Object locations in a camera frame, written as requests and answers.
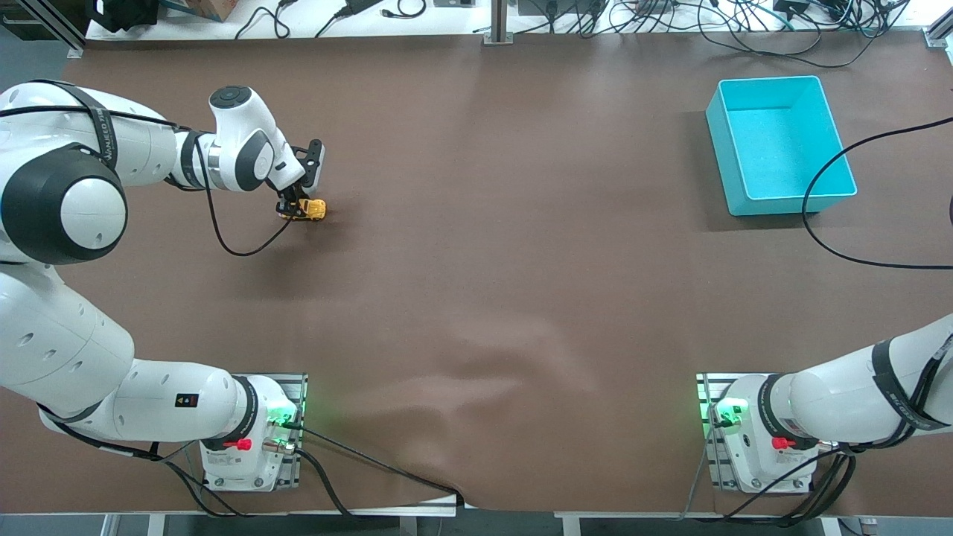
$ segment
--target blue bin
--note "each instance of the blue bin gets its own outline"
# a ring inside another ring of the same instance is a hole
[[[799,213],[811,179],[843,149],[817,76],[721,80],[705,116],[734,216]],[[814,186],[807,211],[856,193],[841,158]]]

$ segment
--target red knob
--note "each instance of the red knob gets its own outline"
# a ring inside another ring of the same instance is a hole
[[[771,446],[777,448],[778,450],[784,450],[789,446],[794,446],[797,442],[789,440],[787,438],[771,438]]]
[[[238,441],[227,441],[224,442],[225,446],[233,446],[238,450],[252,450],[252,440],[248,438],[240,439]]]

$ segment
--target brown table surface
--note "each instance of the brown table surface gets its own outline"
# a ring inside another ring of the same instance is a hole
[[[703,114],[723,78],[816,73],[848,143],[947,116],[953,70],[919,33],[834,71],[698,35],[478,41],[87,51],[69,80],[195,128],[214,128],[213,90],[254,87],[293,143],[327,144],[331,212],[232,258],[201,194],[129,189],[118,248],[64,279],[132,333],[138,358],[308,372],[311,426],[495,509],[679,511],[702,441],[697,372],[794,371],[950,312],[946,274],[839,260],[796,216],[729,216]],[[810,57],[858,46],[825,35]],[[823,235],[866,257],[952,259],[950,136],[857,151],[860,192],[817,218]],[[273,232],[273,195],[215,195],[232,247]],[[5,512],[193,508],[171,472],[53,434],[7,391],[0,426]],[[864,454],[832,511],[953,515],[952,442]],[[439,495],[310,448],[350,507]],[[304,472],[298,490],[231,498],[329,508]],[[737,502],[702,478],[693,510]]]

